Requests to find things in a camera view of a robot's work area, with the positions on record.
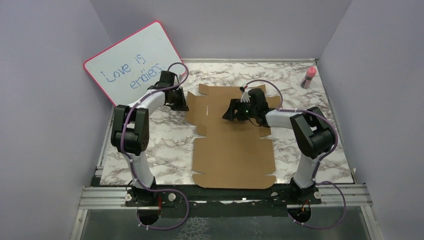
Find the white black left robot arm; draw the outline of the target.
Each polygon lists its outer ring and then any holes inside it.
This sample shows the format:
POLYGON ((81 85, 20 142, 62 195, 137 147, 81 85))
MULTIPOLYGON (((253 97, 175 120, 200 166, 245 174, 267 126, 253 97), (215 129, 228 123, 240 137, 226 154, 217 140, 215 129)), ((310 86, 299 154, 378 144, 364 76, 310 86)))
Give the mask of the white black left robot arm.
POLYGON ((163 106, 172 111, 189 111, 178 76, 169 70, 162 71, 159 81, 150 86, 140 99, 129 105, 117 105, 113 113, 110 142, 129 166, 133 196, 138 196, 147 206, 157 200, 157 191, 152 188, 156 180, 146 154, 150 141, 150 116, 163 106))

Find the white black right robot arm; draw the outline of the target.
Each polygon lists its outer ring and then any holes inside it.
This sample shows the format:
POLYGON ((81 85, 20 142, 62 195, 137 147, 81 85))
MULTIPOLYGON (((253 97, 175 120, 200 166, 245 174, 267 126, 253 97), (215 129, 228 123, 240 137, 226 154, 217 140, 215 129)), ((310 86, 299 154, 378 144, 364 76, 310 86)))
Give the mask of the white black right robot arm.
POLYGON ((260 88, 246 90, 241 87, 240 90, 241 98, 230 100, 222 118, 227 121, 255 119, 260 127, 293 130, 301 156, 285 195, 296 204, 302 203, 314 192, 321 161, 338 144, 335 129, 316 106, 306 110, 272 108, 260 88))

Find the brown cardboard box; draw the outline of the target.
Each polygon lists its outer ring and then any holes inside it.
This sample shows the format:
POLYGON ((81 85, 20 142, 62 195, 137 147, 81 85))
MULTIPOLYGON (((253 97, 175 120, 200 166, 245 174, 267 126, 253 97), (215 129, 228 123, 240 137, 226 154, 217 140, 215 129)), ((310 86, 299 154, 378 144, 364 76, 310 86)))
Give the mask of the brown cardboard box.
POLYGON ((271 129, 222 116, 232 99, 242 95, 236 86, 199 84, 198 95, 187 93, 186 121, 200 136, 193 141, 192 175, 202 188, 267 189, 276 182, 271 129))

